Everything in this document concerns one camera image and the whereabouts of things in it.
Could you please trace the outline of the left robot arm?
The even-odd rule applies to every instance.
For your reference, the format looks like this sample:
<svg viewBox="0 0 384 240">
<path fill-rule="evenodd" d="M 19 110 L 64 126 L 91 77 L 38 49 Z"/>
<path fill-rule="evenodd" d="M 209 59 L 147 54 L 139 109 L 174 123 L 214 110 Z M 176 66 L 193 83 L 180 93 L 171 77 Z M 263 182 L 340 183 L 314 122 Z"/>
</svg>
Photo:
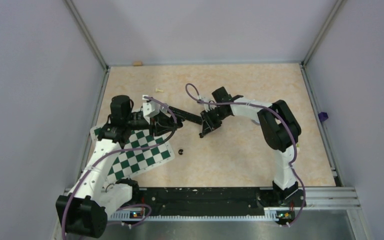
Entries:
<svg viewBox="0 0 384 240">
<path fill-rule="evenodd" d="M 148 95 L 143 95 L 142 100 L 142 108 L 135 111 L 129 96 L 111 99 L 110 114 L 98 133 L 92 156 L 74 187 L 55 203 L 62 239 L 67 234 L 99 238 L 111 214 L 123 204 L 134 207 L 140 202 L 139 191 L 127 183 L 103 190 L 113 163 L 120 153 L 128 151 L 126 144 L 132 131 L 147 130 L 154 137 L 169 133 L 171 138 L 180 128 L 167 104 Z"/>
</svg>

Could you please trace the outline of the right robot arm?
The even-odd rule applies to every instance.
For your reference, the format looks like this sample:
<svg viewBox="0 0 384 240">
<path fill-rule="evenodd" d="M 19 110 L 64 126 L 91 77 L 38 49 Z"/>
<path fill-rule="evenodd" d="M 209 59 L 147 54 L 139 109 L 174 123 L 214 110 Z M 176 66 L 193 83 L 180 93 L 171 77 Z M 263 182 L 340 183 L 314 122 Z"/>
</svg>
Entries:
<svg viewBox="0 0 384 240">
<path fill-rule="evenodd" d="M 197 101 L 204 106 L 200 113 L 200 137 L 220 128 L 229 116 L 246 117 L 259 124 L 265 142 L 274 150 L 273 200 L 279 206 L 287 206 L 298 190 L 293 164 L 298 157 L 297 143 L 302 133 L 288 104 L 284 100 L 265 103 L 242 95 L 231 96 L 224 87 L 215 90 L 212 96 L 213 100 L 200 96 Z"/>
</svg>

